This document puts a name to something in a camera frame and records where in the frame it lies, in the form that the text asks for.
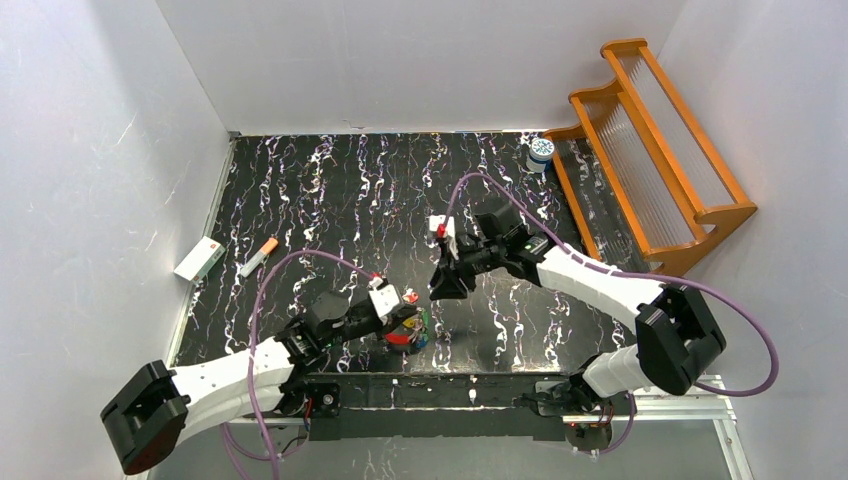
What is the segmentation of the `keyring with coloured tags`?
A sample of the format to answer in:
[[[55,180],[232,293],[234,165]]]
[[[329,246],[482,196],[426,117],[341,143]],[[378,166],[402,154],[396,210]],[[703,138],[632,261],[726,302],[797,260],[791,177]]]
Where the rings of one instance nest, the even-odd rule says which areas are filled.
[[[431,313],[419,304],[420,295],[416,291],[408,289],[401,298],[405,304],[416,305],[420,309],[419,314],[395,326],[392,331],[385,333],[382,339],[391,352],[415,355],[429,343]]]

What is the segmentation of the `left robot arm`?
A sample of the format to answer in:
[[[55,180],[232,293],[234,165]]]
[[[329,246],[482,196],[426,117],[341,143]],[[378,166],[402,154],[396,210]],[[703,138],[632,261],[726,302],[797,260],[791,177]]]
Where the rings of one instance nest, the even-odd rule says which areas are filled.
[[[124,474],[152,469],[208,428],[272,411],[333,346],[393,334],[420,313],[418,299],[392,285],[357,303],[325,292],[254,349],[176,368],[161,360],[143,365],[100,413]]]

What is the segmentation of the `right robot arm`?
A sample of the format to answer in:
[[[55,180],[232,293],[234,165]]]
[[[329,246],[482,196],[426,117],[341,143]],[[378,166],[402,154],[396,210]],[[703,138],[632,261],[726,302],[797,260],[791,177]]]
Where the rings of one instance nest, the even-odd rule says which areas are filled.
[[[503,269],[533,285],[574,297],[621,322],[635,344],[587,360],[569,375],[567,398],[596,402],[646,387],[681,396],[726,348],[726,339],[700,291],[626,274],[560,248],[531,231],[504,205],[475,218],[476,235],[453,219],[432,215],[428,229],[440,249],[431,277],[433,301],[465,299],[477,276]]]

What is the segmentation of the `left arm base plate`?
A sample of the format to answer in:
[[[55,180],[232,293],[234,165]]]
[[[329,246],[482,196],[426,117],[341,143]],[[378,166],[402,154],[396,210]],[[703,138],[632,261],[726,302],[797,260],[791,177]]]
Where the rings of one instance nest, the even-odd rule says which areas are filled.
[[[284,417],[334,418],[339,414],[341,388],[338,383],[306,382],[284,386],[275,410]]]

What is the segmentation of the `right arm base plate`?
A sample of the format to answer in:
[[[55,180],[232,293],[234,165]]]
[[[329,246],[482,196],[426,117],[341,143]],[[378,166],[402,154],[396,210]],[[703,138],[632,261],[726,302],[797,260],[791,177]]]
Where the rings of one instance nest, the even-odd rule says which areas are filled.
[[[536,382],[529,393],[515,398],[514,405],[528,407],[541,417],[577,416],[579,423],[605,424],[618,416],[635,414],[632,400],[623,392],[601,398],[588,386],[573,386],[567,380],[543,380]]]

